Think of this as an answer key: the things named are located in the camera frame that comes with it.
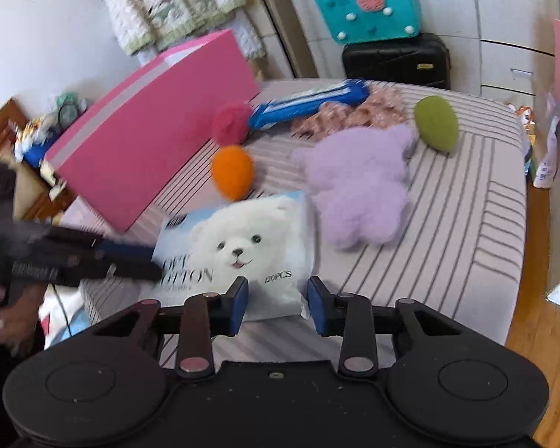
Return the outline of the person's left hand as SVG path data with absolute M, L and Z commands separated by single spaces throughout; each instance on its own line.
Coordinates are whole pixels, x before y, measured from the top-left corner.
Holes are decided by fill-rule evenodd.
M 45 337 L 39 321 L 46 286 L 24 286 L 13 304 L 0 307 L 0 357 L 28 357 L 43 350 Z

